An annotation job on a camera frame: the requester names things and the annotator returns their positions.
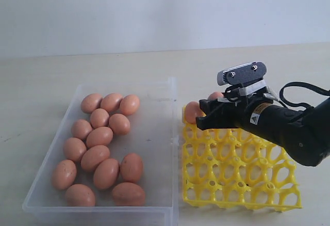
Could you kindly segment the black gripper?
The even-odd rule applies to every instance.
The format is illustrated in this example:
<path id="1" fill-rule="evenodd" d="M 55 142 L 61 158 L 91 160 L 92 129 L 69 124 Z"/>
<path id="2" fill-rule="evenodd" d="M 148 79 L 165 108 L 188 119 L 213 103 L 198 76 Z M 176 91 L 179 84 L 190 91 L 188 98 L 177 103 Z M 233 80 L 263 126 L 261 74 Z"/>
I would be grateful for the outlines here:
<path id="1" fill-rule="evenodd" d="M 284 148 L 297 163 L 309 166 L 309 147 L 305 143 L 308 132 L 301 120 L 294 121 L 298 112 L 264 99 L 251 100 L 248 104 L 240 102 L 237 106 L 227 98 L 203 99 L 199 100 L 199 106 L 205 116 L 196 117 L 197 128 L 242 128 Z M 231 109 L 232 119 L 226 113 Z"/>

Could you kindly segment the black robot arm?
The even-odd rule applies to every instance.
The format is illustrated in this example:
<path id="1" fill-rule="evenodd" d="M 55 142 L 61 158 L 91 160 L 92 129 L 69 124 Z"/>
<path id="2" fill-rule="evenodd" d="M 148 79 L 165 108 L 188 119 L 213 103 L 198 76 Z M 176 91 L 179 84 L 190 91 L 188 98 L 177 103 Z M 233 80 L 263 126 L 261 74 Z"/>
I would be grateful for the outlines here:
<path id="1" fill-rule="evenodd" d="M 274 143 L 303 166 L 315 167 L 329 156 L 329 123 L 316 109 L 296 111 L 275 105 L 269 93 L 254 93 L 236 102 L 226 98 L 199 101 L 200 130 L 241 128 Z"/>

